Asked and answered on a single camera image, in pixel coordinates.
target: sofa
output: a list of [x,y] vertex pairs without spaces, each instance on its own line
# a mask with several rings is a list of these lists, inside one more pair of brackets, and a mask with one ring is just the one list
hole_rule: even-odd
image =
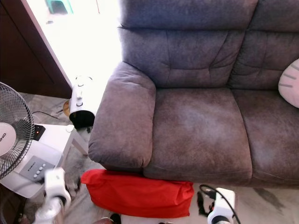
[[298,0],[120,0],[122,62],[89,156],[108,170],[298,188],[299,109],[278,92],[299,58]]

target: wooden door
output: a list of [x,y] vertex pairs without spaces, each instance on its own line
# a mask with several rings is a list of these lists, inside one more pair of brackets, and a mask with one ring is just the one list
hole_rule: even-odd
[[0,3],[0,81],[20,92],[71,97],[71,87],[21,0]]

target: sofa armrest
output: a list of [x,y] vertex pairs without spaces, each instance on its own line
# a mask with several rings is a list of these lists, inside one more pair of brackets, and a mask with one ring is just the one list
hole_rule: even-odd
[[89,157],[107,169],[141,171],[152,154],[155,84],[120,63],[110,77],[95,117]]

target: floor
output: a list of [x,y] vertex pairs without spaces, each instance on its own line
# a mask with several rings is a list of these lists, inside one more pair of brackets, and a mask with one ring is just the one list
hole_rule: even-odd
[[[35,121],[46,124],[70,124],[68,118],[60,112],[65,99],[44,97],[38,95],[22,94],[31,110],[47,112],[59,119],[53,119],[44,114],[35,114]],[[79,130],[81,136],[88,141],[90,134],[87,129]],[[100,164],[82,156],[76,149],[72,148],[65,164],[66,183],[71,188],[74,180],[84,171],[102,168]],[[290,189],[252,189],[241,187],[230,187],[236,192],[236,212],[242,224],[299,224],[299,191]],[[42,197],[28,200],[25,213],[32,221],[34,212],[40,206]],[[85,185],[77,195],[73,195],[71,209],[65,214],[66,224],[92,224],[112,212],[95,206],[89,197]],[[175,224],[206,224],[206,218],[198,215],[196,196],[192,200],[190,216],[178,219],[152,219],[141,217],[130,217],[122,215],[123,224],[158,224],[159,222],[171,221]]]

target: red bag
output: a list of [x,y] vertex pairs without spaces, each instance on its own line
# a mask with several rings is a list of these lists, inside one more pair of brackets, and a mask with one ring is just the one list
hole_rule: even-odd
[[189,215],[193,183],[153,180],[139,174],[93,169],[81,182],[91,200],[104,209],[139,217],[178,218]]

